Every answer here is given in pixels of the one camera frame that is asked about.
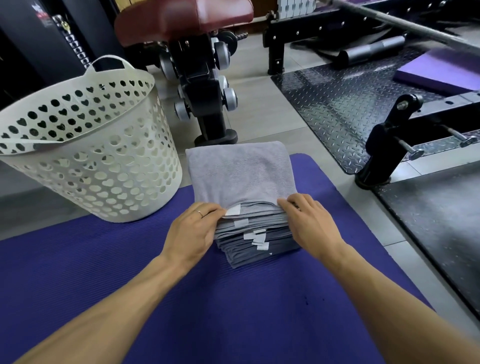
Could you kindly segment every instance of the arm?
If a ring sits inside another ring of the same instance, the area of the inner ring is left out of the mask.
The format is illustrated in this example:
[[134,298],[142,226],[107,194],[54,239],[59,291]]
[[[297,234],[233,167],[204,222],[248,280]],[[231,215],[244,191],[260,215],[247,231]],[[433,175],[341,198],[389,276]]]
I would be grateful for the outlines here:
[[121,363],[152,311],[208,250],[224,214],[219,205],[193,204],[172,223],[162,253],[136,277],[15,364]]
[[347,245],[319,202],[294,194],[278,203],[294,239],[342,285],[387,363],[480,363],[476,343]]

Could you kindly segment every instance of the tile floor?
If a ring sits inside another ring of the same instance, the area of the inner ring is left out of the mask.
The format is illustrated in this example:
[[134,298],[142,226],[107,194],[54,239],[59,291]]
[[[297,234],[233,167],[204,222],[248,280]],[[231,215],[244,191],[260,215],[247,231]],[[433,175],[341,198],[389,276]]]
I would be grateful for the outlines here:
[[[285,71],[325,64],[314,52],[285,49]],[[222,72],[239,98],[236,111],[226,114],[227,124],[239,135],[240,143],[257,143],[278,140],[293,153],[310,155],[334,183],[336,188],[362,217],[380,243],[406,274],[417,285],[435,310],[445,319],[477,340],[480,340],[480,323],[453,293],[431,264],[408,241],[408,237],[369,191],[359,189],[353,176],[346,175],[330,156],[316,136],[306,126],[289,102],[270,80],[268,51],[262,47],[261,35],[248,37],[239,43],[231,66]],[[168,90],[161,73],[156,73],[158,87]],[[184,170],[182,186],[191,184],[184,150],[193,146],[200,134],[196,120],[180,122],[173,112],[175,93],[161,92],[172,135],[180,154]],[[392,181],[400,181],[421,174],[480,160],[480,143],[464,149],[455,149],[404,162],[398,166]]]

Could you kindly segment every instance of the purple yoga mat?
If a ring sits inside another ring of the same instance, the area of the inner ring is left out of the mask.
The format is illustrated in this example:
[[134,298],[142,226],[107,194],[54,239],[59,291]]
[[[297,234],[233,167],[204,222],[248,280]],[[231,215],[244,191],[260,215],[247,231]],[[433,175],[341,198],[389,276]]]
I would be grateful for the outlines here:
[[[305,154],[297,190],[319,200],[344,239],[426,300]],[[0,364],[10,364],[130,280],[160,253],[191,186],[134,223],[86,216],[0,243]],[[347,295],[304,250],[232,269],[215,247],[164,298],[125,363],[383,363]]]
[[480,90],[480,58],[450,48],[433,49],[401,67],[394,80],[447,95]]

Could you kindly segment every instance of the laundry basket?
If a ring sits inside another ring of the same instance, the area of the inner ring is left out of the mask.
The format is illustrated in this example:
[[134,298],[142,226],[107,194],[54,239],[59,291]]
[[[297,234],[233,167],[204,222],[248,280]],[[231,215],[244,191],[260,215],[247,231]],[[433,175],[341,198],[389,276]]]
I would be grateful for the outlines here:
[[0,112],[0,160],[104,220],[134,221],[172,198],[182,169],[153,76],[104,57],[124,69],[90,66]]

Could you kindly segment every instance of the stack of towels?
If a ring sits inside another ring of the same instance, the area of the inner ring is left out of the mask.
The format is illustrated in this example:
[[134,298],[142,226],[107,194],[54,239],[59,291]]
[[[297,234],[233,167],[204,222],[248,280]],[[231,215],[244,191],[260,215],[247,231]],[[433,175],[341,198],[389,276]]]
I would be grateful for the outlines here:
[[299,249],[277,199],[297,192],[280,142],[187,149],[195,201],[227,209],[215,231],[233,268]]

